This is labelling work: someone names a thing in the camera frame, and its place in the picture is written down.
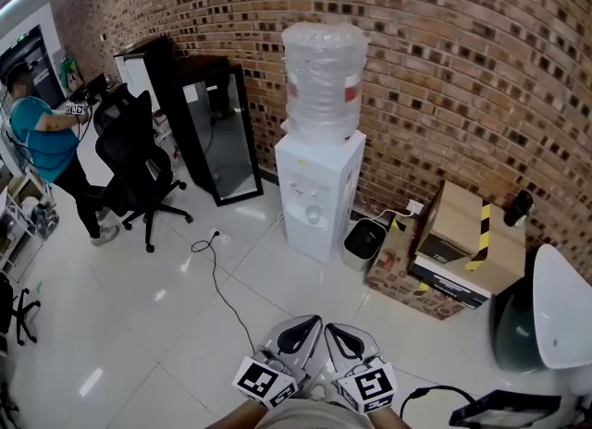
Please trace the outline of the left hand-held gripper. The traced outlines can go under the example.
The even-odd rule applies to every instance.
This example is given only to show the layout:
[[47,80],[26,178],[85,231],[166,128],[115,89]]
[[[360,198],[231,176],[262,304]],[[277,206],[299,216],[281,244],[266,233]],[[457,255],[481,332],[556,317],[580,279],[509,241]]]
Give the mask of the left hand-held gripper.
[[306,379],[305,366],[314,355],[323,330],[320,315],[294,317],[275,325],[265,347],[274,353],[245,357],[232,386],[267,409],[297,395]]

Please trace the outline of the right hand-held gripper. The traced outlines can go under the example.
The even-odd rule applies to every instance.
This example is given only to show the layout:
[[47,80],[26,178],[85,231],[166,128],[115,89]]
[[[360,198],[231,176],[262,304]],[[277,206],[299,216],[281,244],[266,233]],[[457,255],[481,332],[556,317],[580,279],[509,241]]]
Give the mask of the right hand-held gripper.
[[333,384],[352,410],[367,414],[389,407],[397,381],[391,363],[371,357],[379,353],[374,338],[360,328],[335,323],[325,326],[324,336],[336,373]]

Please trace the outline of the person's right forearm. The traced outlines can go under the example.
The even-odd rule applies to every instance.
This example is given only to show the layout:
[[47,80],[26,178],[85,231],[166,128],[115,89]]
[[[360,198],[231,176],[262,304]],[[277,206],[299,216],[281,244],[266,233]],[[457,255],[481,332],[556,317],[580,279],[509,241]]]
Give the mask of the person's right forearm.
[[367,414],[374,429],[412,429],[391,407]]

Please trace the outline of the person's left forearm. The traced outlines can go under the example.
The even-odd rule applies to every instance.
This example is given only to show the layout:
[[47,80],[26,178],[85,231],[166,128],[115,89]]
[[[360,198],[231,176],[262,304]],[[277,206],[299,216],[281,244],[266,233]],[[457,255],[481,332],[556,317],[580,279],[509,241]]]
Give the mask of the person's left forearm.
[[248,399],[237,409],[204,429],[254,429],[267,412],[267,407]]

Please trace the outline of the white water dispenser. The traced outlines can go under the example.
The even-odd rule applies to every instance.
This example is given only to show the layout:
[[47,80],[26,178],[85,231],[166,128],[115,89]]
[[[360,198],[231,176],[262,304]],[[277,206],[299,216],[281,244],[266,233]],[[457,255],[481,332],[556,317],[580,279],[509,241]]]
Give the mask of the white water dispenser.
[[[341,144],[311,145],[284,137],[275,147],[286,234],[289,245],[321,263],[344,239],[357,189],[366,136],[355,131]],[[291,189],[303,191],[295,197]],[[321,197],[313,199],[312,190]],[[322,218],[308,223],[307,206],[316,204]]]

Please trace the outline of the person's beige shirt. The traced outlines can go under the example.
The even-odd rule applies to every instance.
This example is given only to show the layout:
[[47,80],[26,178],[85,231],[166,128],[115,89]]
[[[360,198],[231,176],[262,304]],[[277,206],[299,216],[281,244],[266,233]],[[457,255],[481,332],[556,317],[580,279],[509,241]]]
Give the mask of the person's beige shirt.
[[291,398],[270,410],[255,429],[374,429],[362,415],[334,404]]

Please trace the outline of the printed brown cardboard box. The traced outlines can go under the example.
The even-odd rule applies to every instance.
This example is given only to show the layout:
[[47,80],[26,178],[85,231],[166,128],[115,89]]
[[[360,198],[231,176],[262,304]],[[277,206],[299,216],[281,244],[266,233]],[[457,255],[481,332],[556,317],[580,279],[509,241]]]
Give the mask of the printed brown cardboard box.
[[395,218],[364,283],[420,313],[444,321],[460,313],[465,306],[408,274],[415,257],[419,229],[420,224],[415,219]]

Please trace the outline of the grey trash bin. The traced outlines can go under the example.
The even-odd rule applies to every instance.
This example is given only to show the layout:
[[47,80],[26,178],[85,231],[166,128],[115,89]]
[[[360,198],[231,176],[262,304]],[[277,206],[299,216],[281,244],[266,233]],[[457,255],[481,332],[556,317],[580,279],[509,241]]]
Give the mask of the grey trash bin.
[[358,220],[343,240],[341,260],[351,270],[366,273],[387,236],[387,229],[375,220]]

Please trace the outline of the brown box with striped tape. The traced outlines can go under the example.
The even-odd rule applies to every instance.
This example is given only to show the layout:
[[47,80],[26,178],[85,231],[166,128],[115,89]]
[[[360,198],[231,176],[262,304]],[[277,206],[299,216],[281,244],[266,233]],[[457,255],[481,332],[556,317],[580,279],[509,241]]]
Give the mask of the brown box with striped tape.
[[429,210],[416,254],[452,279],[498,295],[524,277],[524,227],[504,223],[504,211],[449,181]]

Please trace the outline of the black glass-door cabinet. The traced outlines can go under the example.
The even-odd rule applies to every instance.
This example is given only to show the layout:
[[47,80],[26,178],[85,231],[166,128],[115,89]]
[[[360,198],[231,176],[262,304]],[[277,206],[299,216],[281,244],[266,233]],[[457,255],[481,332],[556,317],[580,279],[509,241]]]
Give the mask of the black glass-door cabinet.
[[191,179],[217,206],[261,195],[241,67],[217,55],[187,57],[178,66],[167,116]]

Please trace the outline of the black thermos bottle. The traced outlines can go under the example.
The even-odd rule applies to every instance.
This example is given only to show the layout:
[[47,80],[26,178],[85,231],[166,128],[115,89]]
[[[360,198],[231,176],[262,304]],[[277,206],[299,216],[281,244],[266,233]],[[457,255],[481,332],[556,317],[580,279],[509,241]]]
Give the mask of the black thermos bottle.
[[503,221],[508,227],[520,227],[534,207],[534,199],[528,190],[521,190],[506,209]]

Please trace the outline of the black swivel chair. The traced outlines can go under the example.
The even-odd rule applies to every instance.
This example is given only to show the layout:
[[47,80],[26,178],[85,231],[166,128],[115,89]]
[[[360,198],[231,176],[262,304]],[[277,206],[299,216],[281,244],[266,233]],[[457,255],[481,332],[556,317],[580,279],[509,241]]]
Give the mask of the black swivel chair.
[[0,273],[0,336],[4,337],[11,323],[15,321],[17,342],[20,346],[25,345],[21,332],[24,332],[31,342],[37,342],[37,337],[30,332],[25,320],[30,311],[41,307],[41,302],[34,300],[25,304],[25,297],[29,294],[30,290],[23,288],[17,296],[8,278]]

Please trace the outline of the black cabinet with white panel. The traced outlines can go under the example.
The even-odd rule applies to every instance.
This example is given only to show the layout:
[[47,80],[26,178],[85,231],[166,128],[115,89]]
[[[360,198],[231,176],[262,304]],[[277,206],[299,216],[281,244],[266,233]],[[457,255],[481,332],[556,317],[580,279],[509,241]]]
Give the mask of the black cabinet with white panel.
[[158,143],[173,141],[171,121],[178,106],[177,62],[166,36],[153,36],[127,46],[113,56],[117,73],[128,91],[148,92]]

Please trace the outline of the black monitor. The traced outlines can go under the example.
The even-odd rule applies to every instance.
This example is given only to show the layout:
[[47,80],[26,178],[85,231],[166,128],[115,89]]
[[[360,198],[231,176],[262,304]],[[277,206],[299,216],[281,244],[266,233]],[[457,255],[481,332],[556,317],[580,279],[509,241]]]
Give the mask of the black monitor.
[[95,99],[98,96],[101,96],[103,93],[107,92],[108,90],[108,80],[105,73],[101,73],[95,78],[93,78],[88,83],[84,84],[83,86],[79,87],[76,91],[74,91],[70,96],[69,100],[71,102],[82,102],[82,101],[89,101],[90,99]]

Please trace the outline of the green bag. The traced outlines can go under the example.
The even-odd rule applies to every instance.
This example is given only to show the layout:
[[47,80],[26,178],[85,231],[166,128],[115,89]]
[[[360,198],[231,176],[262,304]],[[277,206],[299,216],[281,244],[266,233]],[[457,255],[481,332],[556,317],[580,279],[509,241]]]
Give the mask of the green bag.
[[59,63],[59,79],[64,89],[76,91],[82,84],[80,70],[75,58],[64,56]]

